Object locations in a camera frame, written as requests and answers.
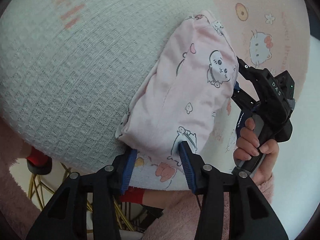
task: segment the pink fluffy sleeve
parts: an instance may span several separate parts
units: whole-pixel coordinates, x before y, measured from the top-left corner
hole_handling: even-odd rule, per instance
[[[268,202],[273,195],[273,176],[258,186]],[[196,197],[190,191],[177,191],[173,194],[164,215],[153,222],[142,240],[193,240],[196,234],[200,210]],[[229,235],[229,200],[224,194],[224,218],[222,239]]]
[[[40,210],[28,199],[10,174],[25,142],[0,118],[0,210],[11,228],[25,239]]]

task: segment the cartoon cat print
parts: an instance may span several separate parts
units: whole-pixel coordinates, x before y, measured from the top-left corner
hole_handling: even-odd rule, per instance
[[[223,62],[222,54],[218,50],[214,50],[209,57],[209,69],[207,71],[208,83],[219,88],[223,82],[228,82],[231,79],[231,75],[236,70],[236,66],[233,69],[226,66]]]
[[[196,53],[196,49],[195,49],[195,44],[194,44],[194,43],[192,43],[192,44],[190,45],[190,49],[189,49],[189,50],[190,50],[190,52],[191,52],[192,54],[195,54],[195,53]],[[187,53],[188,53],[188,52],[184,52],[184,53],[182,54],[183,59],[180,61],[179,65],[178,65],[178,67],[177,67],[176,76],[178,75],[178,71],[179,71],[179,69],[180,69],[181,64],[182,64],[182,63],[184,62],[184,60],[186,59]]]
[[[132,176],[137,179],[141,178],[141,174],[147,174],[153,179],[147,179],[144,182],[144,186],[146,188],[165,190],[170,186],[176,173],[177,169],[173,168],[169,164],[163,162],[160,164],[153,163],[149,156],[138,152]]]
[[[194,20],[200,20],[203,18],[204,15],[202,14],[198,14],[196,16],[190,15],[188,18],[184,19],[184,20],[189,20],[189,19],[194,19]]]
[[[125,117],[122,118],[122,121],[121,121],[121,123],[120,123],[120,125],[119,125],[120,130],[117,130],[117,131],[116,131],[116,138],[117,138],[117,139],[118,139],[120,136],[123,136],[123,134],[121,133],[121,129],[122,129],[122,128],[125,126],[125,124],[129,121],[130,115],[131,115],[131,112],[130,112],[129,107],[128,107],[128,109],[127,109],[127,114],[126,114]]]
[[[214,23],[211,24],[211,26],[216,30],[217,34],[219,34],[220,36],[223,35],[222,33],[223,25],[221,24],[221,22],[215,21]]]
[[[184,110],[187,111],[187,114],[190,114],[192,112],[192,110],[193,110],[192,104],[188,103]]]
[[[250,58],[256,68],[266,60],[271,59],[270,49],[273,47],[271,35],[261,32],[252,32],[250,40]]]
[[[173,160],[177,163],[177,166],[181,166],[181,160],[179,156],[179,149],[178,145],[182,141],[187,141],[190,149],[193,153],[196,153],[197,151],[197,138],[195,133],[191,133],[189,130],[186,130],[184,127],[180,126],[178,131],[178,135],[174,140],[172,149],[171,149],[171,155],[167,157],[168,160]]]
[[[226,110],[227,110],[227,114],[230,115],[230,113],[231,113],[231,99],[230,98],[228,100]]]
[[[226,152],[228,151],[234,151],[236,149],[236,142],[237,142],[237,133],[236,130],[233,130],[231,132],[230,138],[229,138],[229,142],[228,142],[228,146],[226,149]]]

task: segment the pink fabric with cartoon print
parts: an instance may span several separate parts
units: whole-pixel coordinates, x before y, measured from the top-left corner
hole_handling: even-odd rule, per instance
[[[182,171],[178,144],[201,154],[212,113],[231,97],[238,62],[223,25],[208,11],[186,18],[170,37],[123,117],[116,137],[149,157],[160,181]]]
[[[310,29],[304,0],[213,0],[237,56],[276,76],[288,70],[300,96],[308,69]],[[242,77],[240,87],[258,99]]]

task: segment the red strap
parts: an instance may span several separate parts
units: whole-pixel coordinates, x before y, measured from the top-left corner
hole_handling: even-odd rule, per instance
[[[144,191],[144,188],[129,187],[124,195],[120,196],[120,201],[142,204]]]
[[[49,157],[45,155],[43,152],[40,152],[36,148],[32,147],[31,154],[26,159],[31,161],[34,166],[42,167],[47,163]]]

